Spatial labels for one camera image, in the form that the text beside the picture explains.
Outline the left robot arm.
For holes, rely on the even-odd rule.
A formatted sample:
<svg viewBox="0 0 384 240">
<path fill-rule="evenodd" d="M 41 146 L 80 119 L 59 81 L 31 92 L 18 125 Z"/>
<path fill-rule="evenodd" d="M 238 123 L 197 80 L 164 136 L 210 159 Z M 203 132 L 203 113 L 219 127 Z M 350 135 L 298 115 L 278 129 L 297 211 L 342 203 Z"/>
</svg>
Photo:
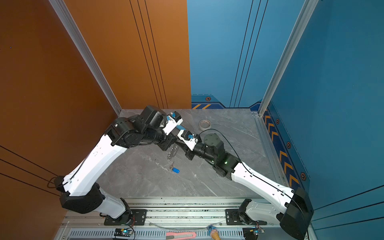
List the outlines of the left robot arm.
<svg viewBox="0 0 384 240">
<path fill-rule="evenodd" d="M 54 179 L 62 208 L 79 214 L 98 212 L 117 224 L 133 224 L 134 214 L 127 202 L 105 192 L 97 180 L 130 148 L 154 144 L 166 151 L 176 142 L 172 131 L 182 121 L 179 113 L 166 114 L 154 106 L 147 106 L 139 115 L 114 120 L 72 172 Z"/>
</svg>

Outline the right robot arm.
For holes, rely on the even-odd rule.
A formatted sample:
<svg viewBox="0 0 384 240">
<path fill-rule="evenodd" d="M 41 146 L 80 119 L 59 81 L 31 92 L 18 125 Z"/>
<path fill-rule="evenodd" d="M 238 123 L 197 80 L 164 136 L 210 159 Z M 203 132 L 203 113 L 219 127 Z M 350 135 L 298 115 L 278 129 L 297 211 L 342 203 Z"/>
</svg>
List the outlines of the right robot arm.
<svg viewBox="0 0 384 240">
<path fill-rule="evenodd" d="M 208 134 L 201 139 L 199 135 L 185 131 L 178 138 L 178 144 L 189 160 L 198 156 L 209 163 L 219 176 L 254 191 L 274 206 L 271 214 L 288 235 L 297 240 L 306 237 L 314 209 L 303 188 L 294 190 L 254 171 L 237 154 L 226 151 L 217 134 Z"/>
</svg>

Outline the blue toy microphone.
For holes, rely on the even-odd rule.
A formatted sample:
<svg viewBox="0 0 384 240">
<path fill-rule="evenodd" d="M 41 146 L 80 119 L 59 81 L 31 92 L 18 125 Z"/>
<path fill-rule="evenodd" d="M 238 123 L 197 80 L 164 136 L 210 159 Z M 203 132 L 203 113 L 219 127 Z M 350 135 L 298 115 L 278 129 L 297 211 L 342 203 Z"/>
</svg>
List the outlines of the blue toy microphone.
<svg viewBox="0 0 384 240">
<path fill-rule="evenodd" d="M 183 130 L 183 131 L 186 130 L 182 125 L 177 125 L 177 129 L 180 130 L 180 131 L 181 131 L 181 130 Z"/>
</svg>

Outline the masking tape roll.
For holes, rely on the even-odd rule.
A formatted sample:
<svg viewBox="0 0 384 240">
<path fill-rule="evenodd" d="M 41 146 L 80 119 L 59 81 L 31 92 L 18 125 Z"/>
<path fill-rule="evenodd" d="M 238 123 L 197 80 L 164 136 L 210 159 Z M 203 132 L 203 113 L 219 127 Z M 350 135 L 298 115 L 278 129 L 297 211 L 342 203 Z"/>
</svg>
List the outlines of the masking tape roll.
<svg viewBox="0 0 384 240">
<path fill-rule="evenodd" d="M 207 119 L 203 119 L 199 122 L 199 128 L 202 130 L 202 131 L 205 131 L 205 130 L 208 130 L 212 127 L 212 123 L 207 120 Z"/>
</svg>

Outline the toy ice cream cone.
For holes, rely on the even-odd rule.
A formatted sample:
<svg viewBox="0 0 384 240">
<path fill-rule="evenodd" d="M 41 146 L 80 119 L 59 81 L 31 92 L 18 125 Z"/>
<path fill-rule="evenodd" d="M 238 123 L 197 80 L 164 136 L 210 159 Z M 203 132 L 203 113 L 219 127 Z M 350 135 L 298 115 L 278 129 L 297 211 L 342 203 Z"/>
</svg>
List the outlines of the toy ice cream cone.
<svg viewBox="0 0 384 240">
<path fill-rule="evenodd" d="M 208 226 L 208 232 L 209 232 L 210 237 L 213 240 L 221 240 L 221 237 L 219 235 L 217 228 L 215 228 L 213 225 Z"/>
</svg>

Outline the pink utility knife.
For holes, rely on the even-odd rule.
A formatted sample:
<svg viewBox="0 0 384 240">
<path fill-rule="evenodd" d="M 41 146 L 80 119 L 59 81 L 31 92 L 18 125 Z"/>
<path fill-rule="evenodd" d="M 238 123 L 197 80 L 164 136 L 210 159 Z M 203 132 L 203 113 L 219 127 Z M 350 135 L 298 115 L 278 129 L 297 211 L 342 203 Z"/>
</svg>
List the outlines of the pink utility knife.
<svg viewBox="0 0 384 240">
<path fill-rule="evenodd" d="M 189 240 L 196 238 L 196 232 L 168 232 L 166 233 L 166 240 Z"/>
</svg>

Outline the right circuit board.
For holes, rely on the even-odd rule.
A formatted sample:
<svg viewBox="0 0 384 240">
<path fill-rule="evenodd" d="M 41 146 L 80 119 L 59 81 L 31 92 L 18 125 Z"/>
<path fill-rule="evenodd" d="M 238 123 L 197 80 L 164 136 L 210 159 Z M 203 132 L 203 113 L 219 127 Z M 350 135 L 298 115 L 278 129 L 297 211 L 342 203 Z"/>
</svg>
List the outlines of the right circuit board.
<svg viewBox="0 0 384 240">
<path fill-rule="evenodd" d="M 265 231 L 256 228 L 243 228 L 243 236 L 245 240 L 257 240 L 259 235 L 264 234 Z"/>
</svg>

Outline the circuit board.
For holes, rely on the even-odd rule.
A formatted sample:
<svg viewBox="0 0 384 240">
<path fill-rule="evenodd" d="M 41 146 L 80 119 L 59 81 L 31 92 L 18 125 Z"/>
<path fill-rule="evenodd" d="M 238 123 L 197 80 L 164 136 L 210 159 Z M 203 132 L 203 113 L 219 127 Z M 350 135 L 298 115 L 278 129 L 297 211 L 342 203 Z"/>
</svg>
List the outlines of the circuit board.
<svg viewBox="0 0 384 240">
<path fill-rule="evenodd" d="M 257 240 L 259 235 L 264 234 L 265 231 L 256 228 L 243 228 L 243 236 L 245 240 Z"/>
<path fill-rule="evenodd" d="M 117 240 L 135 240 L 135 231 L 130 228 L 116 228 L 114 232 L 114 239 Z"/>
</svg>

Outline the left circuit board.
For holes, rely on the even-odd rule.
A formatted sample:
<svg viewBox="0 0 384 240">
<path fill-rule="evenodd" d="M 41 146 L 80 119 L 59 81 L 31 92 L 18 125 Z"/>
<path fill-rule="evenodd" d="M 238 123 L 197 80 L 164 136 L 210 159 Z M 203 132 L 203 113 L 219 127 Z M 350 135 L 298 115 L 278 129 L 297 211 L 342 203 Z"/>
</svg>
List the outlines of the left circuit board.
<svg viewBox="0 0 384 240">
<path fill-rule="evenodd" d="M 135 240 L 135 231 L 130 228 L 116 228 L 114 232 L 114 239 L 117 240 Z"/>
</svg>

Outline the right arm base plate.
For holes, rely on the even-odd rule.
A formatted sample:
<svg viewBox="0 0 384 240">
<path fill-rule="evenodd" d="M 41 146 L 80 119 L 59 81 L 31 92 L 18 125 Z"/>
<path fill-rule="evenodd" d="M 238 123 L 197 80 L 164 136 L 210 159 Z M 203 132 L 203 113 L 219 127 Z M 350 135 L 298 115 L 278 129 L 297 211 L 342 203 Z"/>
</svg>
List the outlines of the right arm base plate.
<svg viewBox="0 0 384 240">
<path fill-rule="evenodd" d="M 261 225 L 266 226 L 267 222 L 265 221 L 254 221 L 245 212 L 241 212 L 238 209 L 226 209 L 226 223 L 228 226 L 234 225 Z"/>
</svg>

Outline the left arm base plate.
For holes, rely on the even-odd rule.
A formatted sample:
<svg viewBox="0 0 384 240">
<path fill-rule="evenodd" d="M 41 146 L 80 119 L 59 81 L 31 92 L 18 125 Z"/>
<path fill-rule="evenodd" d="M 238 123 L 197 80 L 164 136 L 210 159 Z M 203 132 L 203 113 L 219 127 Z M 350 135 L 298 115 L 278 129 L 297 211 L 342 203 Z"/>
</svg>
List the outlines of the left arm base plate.
<svg viewBox="0 0 384 240">
<path fill-rule="evenodd" d="M 121 217 L 113 219 L 110 216 L 105 217 L 105 226 L 144 226 L 147 218 L 146 209 L 131 210 L 130 213 L 124 213 Z"/>
</svg>

